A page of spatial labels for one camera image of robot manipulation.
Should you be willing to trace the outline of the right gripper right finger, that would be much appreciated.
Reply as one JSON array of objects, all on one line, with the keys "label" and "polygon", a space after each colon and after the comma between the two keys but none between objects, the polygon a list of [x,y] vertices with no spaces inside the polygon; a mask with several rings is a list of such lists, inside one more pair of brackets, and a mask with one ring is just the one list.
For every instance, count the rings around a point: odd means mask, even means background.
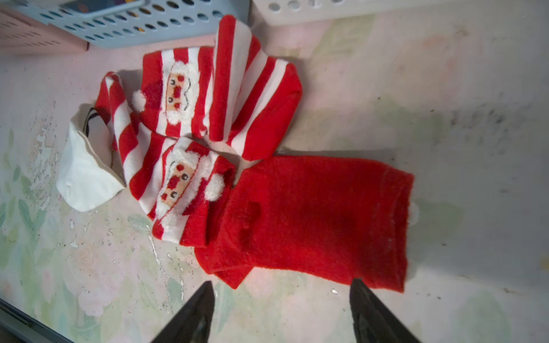
[{"label": "right gripper right finger", "polygon": [[350,309],[358,343],[420,343],[361,279],[351,283]]}]

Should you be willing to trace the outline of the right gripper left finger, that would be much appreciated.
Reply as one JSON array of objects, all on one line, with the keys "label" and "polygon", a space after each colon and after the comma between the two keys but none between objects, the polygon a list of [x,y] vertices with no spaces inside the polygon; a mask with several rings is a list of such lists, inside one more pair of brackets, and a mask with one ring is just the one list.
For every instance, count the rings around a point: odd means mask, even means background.
[{"label": "right gripper left finger", "polygon": [[152,343],[208,342],[214,305],[214,287],[211,281],[206,281],[152,340]]}]

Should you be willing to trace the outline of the red white sock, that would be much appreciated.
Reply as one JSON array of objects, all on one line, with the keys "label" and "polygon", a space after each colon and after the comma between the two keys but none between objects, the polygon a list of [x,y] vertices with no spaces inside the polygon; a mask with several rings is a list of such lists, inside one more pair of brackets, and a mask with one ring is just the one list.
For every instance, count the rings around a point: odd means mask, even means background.
[{"label": "red white sock", "polygon": [[368,159],[278,156],[244,170],[203,270],[237,288],[256,267],[402,292],[415,178]]}]

